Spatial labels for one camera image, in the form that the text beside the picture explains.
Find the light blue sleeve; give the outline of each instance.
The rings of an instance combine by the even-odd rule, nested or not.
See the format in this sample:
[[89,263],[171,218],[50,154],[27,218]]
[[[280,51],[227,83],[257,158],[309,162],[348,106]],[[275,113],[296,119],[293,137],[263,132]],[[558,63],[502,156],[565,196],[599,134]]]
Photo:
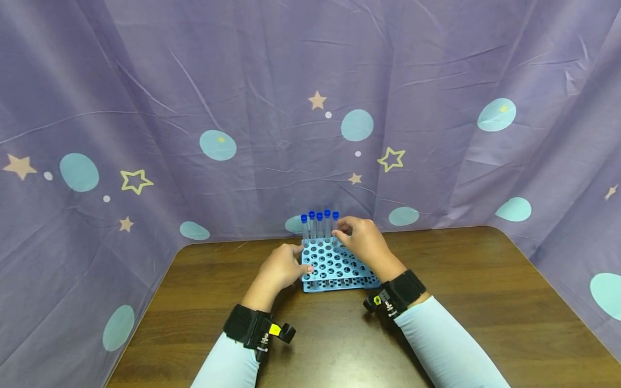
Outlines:
[[222,333],[191,388],[254,388],[258,371],[255,351]]
[[434,297],[395,319],[436,388],[505,388],[489,356]]

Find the purple curtain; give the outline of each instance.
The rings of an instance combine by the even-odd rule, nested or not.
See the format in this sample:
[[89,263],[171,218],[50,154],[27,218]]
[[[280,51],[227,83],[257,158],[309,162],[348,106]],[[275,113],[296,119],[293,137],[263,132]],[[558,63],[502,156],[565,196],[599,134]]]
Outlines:
[[103,385],[181,247],[323,207],[501,229],[620,357],[620,8],[3,1],[0,386]]

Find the table surface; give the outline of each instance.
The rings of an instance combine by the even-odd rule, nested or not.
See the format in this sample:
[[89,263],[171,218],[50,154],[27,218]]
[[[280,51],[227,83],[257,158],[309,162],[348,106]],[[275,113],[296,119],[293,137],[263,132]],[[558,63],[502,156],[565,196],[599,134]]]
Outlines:
[[[488,227],[384,235],[392,251],[517,387],[621,387],[621,365],[514,244]],[[175,258],[108,388],[189,387],[261,262],[281,242],[213,243]],[[297,334],[272,341],[258,387],[430,387],[363,290],[287,290],[275,310]]]

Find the black wrist strap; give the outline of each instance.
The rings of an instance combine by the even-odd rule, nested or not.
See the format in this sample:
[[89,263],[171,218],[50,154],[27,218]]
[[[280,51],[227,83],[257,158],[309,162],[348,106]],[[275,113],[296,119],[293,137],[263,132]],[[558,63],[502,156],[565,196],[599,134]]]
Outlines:
[[290,343],[296,329],[288,323],[280,327],[272,322],[271,314],[238,304],[224,324],[224,333],[227,337],[241,342],[244,348],[254,349],[256,360],[261,361],[268,351],[270,335]]
[[426,291],[424,284],[408,269],[392,281],[382,283],[379,293],[369,295],[363,305],[371,313],[384,305],[388,317],[395,319]]

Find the star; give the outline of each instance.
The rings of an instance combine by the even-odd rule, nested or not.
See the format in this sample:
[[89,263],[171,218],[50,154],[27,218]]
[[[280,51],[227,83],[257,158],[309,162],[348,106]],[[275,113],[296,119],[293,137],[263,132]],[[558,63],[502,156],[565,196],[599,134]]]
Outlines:
[[360,181],[360,178],[362,178],[362,175],[356,175],[356,173],[351,173],[351,178],[347,180],[351,182],[351,184],[362,183]]
[[11,171],[19,176],[19,179],[26,179],[26,175],[30,173],[36,173],[37,170],[30,167],[30,157],[16,158],[13,155],[8,154],[10,163],[3,168],[4,171]]
[[[152,186],[153,182],[151,182],[150,180],[148,180],[147,178],[145,178],[145,170],[140,169],[134,173],[130,173],[129,171],[121,171],[120,172],[121,176],[123,177],[123,186],[120,187],[121,190],[133,190],[134,193],[140,195],[140,193],[142,192],[142,188],[145,186]],[[142,180],[142,183],[138,185],[138,187],[135,187],[129,183],[129,177],[130,176],[136,176],[136,175],[140,175],[140,179]]]
[[[384,172],[387,173],[393,167],[403,167],[403,162],[401,161],[401,158],[403,157],[403,154],[405,154],[405,153],[406,153],[405,150],[395,151],[392,148],[387,147],[386,148],[386,155],[384,155],[383,158],[378,159],[378,163],[381,164],[382,166],[384,166]],[[388,163],[386,163],[386,159],[388,159],[388,157],[390,155],[397,155],[397,163],[392,163],[389,166]]]
[[608,194],[606,194],[606,196],[604,197],[604,200],[607,201],[610,197],[612,197],[612,195],[617,192],[617,188],[618,187],[619,187],[619,185],[617,184],[617,185],[611,187],[610,189],[608,189]]
[[319,94],[319,91],[315,91],[315,95],[309,98],[309,101],[312,102],[312,111],[315,110],[315,108],[324,108],[324,101],[327,97],[322,97],[321,94]]
[[132,228],[132,225],[134,224],[133,222],[129,220],[129,216],[125,217],[124,220],[119,220],[119,222],[120,222],[119,231],[126,230],[127,233],[130,232],[130,229]]

